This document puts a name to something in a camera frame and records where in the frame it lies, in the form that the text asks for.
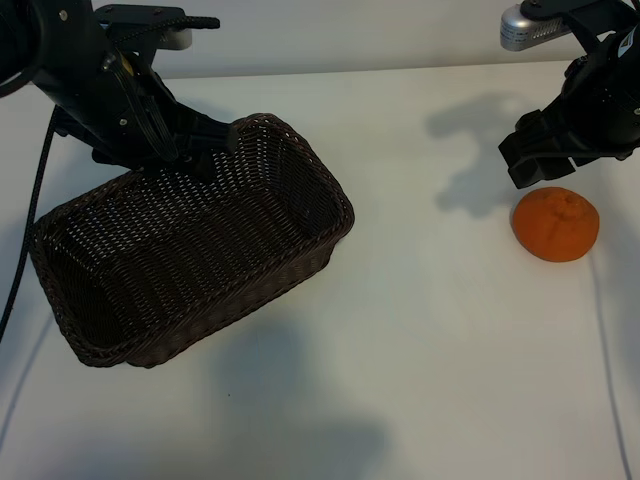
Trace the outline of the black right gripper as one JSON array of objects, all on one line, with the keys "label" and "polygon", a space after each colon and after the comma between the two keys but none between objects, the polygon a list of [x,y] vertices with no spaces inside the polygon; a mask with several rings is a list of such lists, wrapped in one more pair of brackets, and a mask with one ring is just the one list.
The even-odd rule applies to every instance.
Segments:
[{"label": "black right gripper", "polygon": [[556,180],[639,147],[639,49],[602,47],[573,61],[560,94],[523,115],[499,152],[517,189]]}]

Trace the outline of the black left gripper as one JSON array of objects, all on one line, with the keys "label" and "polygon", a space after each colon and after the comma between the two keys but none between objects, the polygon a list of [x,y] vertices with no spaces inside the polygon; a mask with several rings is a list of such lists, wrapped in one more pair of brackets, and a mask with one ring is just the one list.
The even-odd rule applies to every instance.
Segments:
[{"label": "black left gripper", "polygon": [[[43,27],[44,59],[34,83],[84,129],[79,137],[115,165],[137,169],[176,160],[176,145],[158,107],[125,68],[88,1],[34,1]],[[234,151],[239,134],[178,103],[174,139],[189,150],[186,172],[201,183],[215,177],[214,152]]]}]

